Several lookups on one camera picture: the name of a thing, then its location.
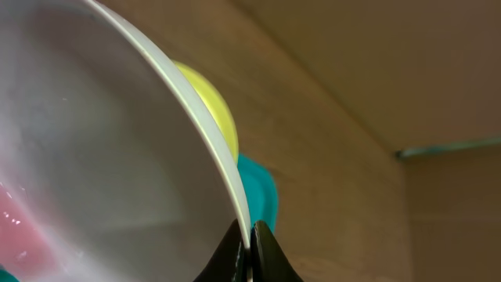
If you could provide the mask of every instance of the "wooden surface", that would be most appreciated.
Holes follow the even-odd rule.
[[[235,0],[390,150],[501,136],[496,0]]]
[[[415,282],[501,281],[501,146],[411,160]]]
[[[224,0],[103,2],[222,93],[306,281],[410,281],[400,166],[252,19]]]

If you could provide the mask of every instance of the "teal object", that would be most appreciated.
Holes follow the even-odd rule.
[[[272,232],[275,232],[279,195],[272,175],[266,168],[242,154],[238,156],[237,168],[247,196],[252,225],[262,220],[268,224]]]
[[[10,275],[8,272],[0,266],[0,282],[19,282],[14,276]]]

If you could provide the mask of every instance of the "white plate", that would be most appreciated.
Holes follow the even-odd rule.
[[[0,263],[25,281],[192,281],[235,218],[249,248],[207,108],[92,0],[0,0],[0,184]]]

